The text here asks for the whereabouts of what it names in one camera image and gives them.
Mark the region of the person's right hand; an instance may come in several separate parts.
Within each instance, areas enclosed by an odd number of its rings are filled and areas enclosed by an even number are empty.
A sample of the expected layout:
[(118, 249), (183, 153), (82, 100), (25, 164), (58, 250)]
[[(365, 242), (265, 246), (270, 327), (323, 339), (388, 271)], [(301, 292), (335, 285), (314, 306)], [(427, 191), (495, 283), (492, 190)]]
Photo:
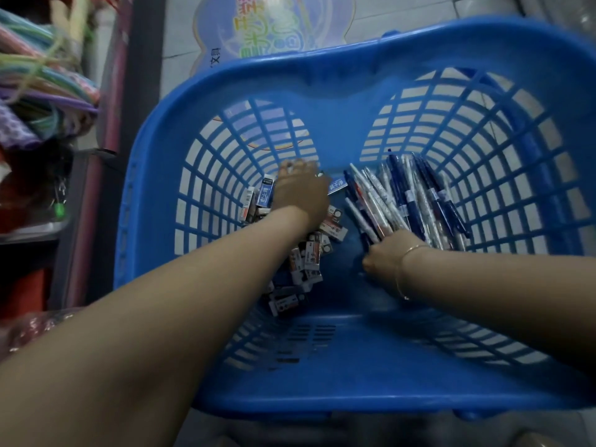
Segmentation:
[(407, 300), (408, 297), (401, 289), (405, 277), (404, 260), (408, 254), (429, 249), (430, 246), (406, 229), (398, 230), (380, 242), (382, 241), (388, 242), (388, 277), (372, 278), (366, 274), (391, 295)]

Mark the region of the person's left hand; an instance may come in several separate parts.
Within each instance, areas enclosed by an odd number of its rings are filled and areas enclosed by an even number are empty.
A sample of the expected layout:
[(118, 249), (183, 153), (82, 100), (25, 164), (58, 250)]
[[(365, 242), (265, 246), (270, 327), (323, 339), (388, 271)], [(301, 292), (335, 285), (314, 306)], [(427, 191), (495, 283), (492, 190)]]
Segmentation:
[(316, 230), (324, 220), (330, 203), (330, 178), (306, 173), (277, 178), (271, 211), (281, 213), (302, 234)]

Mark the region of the person's left forearm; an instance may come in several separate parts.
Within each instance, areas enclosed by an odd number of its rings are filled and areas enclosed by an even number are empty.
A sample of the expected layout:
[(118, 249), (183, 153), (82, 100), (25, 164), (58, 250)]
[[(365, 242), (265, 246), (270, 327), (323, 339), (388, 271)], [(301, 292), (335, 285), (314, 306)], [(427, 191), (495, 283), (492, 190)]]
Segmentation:
[(0, 447), (172, 447), (215, 357), (328, 205), (276, 208), (1, 362)]

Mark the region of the person's right forearm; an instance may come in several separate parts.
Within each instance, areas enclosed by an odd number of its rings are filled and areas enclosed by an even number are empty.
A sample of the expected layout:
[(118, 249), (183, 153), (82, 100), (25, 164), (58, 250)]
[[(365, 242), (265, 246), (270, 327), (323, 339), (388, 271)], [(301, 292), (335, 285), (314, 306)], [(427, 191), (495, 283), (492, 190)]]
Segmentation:
[(408, 297), (596, 376), (596, 257), (417, 250)]

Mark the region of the pile of small eraser boxes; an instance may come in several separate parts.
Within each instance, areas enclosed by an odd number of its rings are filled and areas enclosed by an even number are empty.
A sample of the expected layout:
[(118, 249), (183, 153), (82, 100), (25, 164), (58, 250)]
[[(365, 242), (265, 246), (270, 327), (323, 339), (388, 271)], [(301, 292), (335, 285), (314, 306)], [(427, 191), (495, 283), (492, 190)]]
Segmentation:
[[(266, 173), (258, 184), (245, 188), (238, 216), (242, 227), (270, 214), (276, 182), (276, 176)], [(342, 216), (343, 210), (329, 205), (319, 228), (291, 249), (261, 297), (273, 317), (286, 316), (307, 304), (307, 294), (323, 282), (322, 257), (333, 252), (332, 241), (342, 242), (347, 235), (340, 223)]]

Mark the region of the blue plastic shopping basket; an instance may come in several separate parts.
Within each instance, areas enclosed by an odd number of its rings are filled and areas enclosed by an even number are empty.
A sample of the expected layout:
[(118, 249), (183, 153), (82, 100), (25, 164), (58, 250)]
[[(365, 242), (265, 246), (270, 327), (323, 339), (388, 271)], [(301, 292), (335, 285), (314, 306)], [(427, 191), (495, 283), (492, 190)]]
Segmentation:
[[(476, 253), (596, 256), (596, 44), (478, 17), (372, 41), (243, 59), (165, 97), (130, 152), (114, 287), (242, 226), (245, 189), (282, 160), (333, 178), (416, 154)], [(346, 238), (293, 315), (258, 303), (192, 405), (227, 418), (596, 406), (596, 380), (546, 354), (387, 295)]]

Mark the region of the pile of blue white pens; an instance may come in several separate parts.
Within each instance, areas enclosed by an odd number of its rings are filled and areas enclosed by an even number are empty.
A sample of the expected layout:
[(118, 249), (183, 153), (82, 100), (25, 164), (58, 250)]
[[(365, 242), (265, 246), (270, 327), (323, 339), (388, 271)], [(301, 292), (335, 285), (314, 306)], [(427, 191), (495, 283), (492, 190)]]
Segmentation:
[(467, 250), (471, 232), (443, 175), (423, 157), (390, 152), (377, 170), (350, 165), (341, 183), (365, 250), (399, 230), (440, 250)]

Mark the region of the pink metal shelf upright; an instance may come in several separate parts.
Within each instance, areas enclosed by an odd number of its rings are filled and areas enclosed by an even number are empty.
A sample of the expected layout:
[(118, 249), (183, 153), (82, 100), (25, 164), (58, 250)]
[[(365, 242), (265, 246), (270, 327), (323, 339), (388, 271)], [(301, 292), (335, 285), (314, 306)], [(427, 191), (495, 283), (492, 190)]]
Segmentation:
[(117, 8), (101, 7), (93, 14), (97, 28), (86, 47), (84, 70), (99, 85), (99, 115), (95, 126), (76, 143), (69, 185), (71, 218), (60, 237), (48, 303), (53, 308), (82, 306), (94, 281), (111, 282), (119, 205), (115, 193), (123, 177), (108, 162), (120, 152), (133, 3), (118, 0)]

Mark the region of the bundle of colourful plastic tubes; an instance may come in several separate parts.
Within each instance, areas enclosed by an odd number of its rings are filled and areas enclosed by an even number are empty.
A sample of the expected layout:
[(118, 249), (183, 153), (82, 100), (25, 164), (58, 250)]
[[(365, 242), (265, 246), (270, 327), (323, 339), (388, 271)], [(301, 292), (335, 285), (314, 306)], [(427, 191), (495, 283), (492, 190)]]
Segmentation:
[(0, 9), (0, 147), (31, 150), (87, 135), (100, 89), (82, 73), (89, 0), (49, 0), (49, 23)]

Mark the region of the pink patterned plastic bag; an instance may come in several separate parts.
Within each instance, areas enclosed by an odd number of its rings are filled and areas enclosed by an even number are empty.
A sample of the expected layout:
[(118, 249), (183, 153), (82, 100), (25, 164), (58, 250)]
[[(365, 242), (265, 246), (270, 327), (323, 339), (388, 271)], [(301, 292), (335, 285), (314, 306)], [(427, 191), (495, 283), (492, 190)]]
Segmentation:
[(83, 310), (83, 307), (27, 313), (0, 320), (0, 362)]

